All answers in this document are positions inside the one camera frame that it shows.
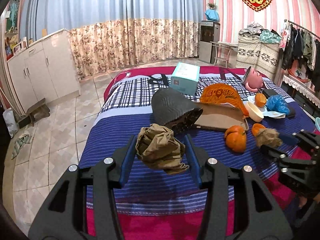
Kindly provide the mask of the blue plastic bag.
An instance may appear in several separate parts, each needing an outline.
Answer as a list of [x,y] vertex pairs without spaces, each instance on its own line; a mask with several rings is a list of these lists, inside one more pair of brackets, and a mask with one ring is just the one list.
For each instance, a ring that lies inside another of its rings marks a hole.
[[266,107],[269,111],[285,113],[286,115],[289,115],[290,113],[290,109],[287,106],[285,99],[279,94],[269,97],[266,102]]

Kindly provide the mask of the whole orange mandarin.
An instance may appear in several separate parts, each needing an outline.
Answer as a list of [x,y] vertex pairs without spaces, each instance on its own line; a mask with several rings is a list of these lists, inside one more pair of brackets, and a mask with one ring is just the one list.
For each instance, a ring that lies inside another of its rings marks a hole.
[[225,131],[225,145],[236,153],[244,153],[246,150],[247,135],[241,126],[231,126]]

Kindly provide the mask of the cream round plastic bowl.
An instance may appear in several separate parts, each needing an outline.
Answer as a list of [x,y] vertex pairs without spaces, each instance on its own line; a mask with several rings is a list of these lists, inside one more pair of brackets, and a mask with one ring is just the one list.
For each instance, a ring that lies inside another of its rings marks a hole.
[[261,110],[253,103],[249,101],[244,102],[244,106],[248,110],[249,117],[255,122],[261,122],[264,118]]

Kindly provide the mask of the orange plastic mesh bag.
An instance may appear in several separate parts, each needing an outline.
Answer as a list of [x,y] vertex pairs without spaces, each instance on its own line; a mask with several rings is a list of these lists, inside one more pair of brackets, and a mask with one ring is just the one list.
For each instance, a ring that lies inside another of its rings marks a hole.
[[232,86],[224,83],[216,83],[207,86],[201,94],[200,103],[209,105],[228,103],[233,107],[240,109],[244,118],[249,117],[249,112],[244,106],[239,93]]

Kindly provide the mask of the brown paper bag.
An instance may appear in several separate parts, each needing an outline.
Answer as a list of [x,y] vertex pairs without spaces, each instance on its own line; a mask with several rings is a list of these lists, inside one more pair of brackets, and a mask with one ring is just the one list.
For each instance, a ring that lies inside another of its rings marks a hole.
[[174,132],[158,124],[142,127],[137,136],[136,155],[147,167],[173,175],[189,169],[182,162],[185,145],[174,137]]

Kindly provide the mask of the low shelf with lace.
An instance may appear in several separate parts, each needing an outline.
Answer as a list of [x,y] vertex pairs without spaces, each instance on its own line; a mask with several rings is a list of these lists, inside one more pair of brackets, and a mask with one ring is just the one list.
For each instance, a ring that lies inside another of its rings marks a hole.
[[289,74],[284,74],[281,87],[312,118],[319,117],[319,92],[311,90],[306,83]]

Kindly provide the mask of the black rectangular pouch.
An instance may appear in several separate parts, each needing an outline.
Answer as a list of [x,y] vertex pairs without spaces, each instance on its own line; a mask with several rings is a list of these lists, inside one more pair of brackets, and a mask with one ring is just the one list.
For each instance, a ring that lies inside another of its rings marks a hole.
[[263,95],[266,96],[265,107],[269,112],[277,112],[285,115],[287,118],[295,116],[295,109],[290,107],[282,95],[278,94],[275,90],[264,89]]

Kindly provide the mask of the brown rectangular tray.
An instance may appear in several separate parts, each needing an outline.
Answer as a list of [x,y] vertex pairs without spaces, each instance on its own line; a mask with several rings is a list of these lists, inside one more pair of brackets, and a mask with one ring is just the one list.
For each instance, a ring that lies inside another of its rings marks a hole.
[[197,103],[203,112],[194,124],[195,128],[225,132],[231,126],[241,126],[246,132],[249,125],[242,111],[231,105],[208,105]]

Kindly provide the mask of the small wooden stool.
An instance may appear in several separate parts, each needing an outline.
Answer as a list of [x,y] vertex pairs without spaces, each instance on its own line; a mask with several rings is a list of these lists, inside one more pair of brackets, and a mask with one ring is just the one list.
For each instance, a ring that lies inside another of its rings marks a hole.
[[46,99],[43,98],[36,104],[32,105],[25,115],[21,116],[18,120],[19,128],[24,128],[27,125],[34,127],[35,122],[50,117],[50,109],[46,104]]

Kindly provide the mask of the clothes rack with garments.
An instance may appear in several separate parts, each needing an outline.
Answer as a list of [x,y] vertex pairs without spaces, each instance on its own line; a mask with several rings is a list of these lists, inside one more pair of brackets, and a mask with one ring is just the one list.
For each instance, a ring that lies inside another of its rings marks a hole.
[[295,22],[284,22],[281,67],[295,81],[319,93],[319,36]]

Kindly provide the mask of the patterned cloth covered chest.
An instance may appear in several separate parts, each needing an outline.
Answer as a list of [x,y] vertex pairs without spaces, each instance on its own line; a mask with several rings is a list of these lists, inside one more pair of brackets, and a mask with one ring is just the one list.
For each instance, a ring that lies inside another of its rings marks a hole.
[[273,80],[278,68],[278,58],[279,44],[262,42],[258,35],[239,35],[236,68],[252,67]]

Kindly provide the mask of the white cabinet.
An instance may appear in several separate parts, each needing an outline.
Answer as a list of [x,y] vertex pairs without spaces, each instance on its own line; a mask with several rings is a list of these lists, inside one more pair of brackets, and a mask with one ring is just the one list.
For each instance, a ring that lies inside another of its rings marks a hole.
[[8,61],[9,76],[22,113],[40,102],[81,95],[81,87],[66,29],[51,33]]

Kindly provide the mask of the small metal side table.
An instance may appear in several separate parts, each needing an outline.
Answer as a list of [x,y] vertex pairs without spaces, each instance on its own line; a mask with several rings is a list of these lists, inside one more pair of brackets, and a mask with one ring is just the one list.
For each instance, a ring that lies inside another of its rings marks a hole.
[[231,67],[230,58],[232,54],[237,54],[238,45],[228,42],[211,42],[212,45],[212,64],[220,65],[225,68]]

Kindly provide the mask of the grey water dispenser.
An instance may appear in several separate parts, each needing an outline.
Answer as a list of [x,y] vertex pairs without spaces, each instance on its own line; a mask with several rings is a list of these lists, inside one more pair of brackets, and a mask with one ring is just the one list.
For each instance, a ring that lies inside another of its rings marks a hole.
[[206,63],[214,63],[215,48],[213,43],[220,40],[220,23],[214,21],[201,21],[199,60]]

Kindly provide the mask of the blue covered water bottle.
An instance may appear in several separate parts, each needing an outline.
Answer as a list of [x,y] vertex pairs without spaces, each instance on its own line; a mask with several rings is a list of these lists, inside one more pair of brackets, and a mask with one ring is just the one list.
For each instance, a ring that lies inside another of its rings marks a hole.
[[207,9],[205,12],[204,12],[205,16],[206,16],[206,19],[208,21],[213,21],[213,22],[220,22],[220,17],[219,17],[219,14],[216,10],[214,9]]

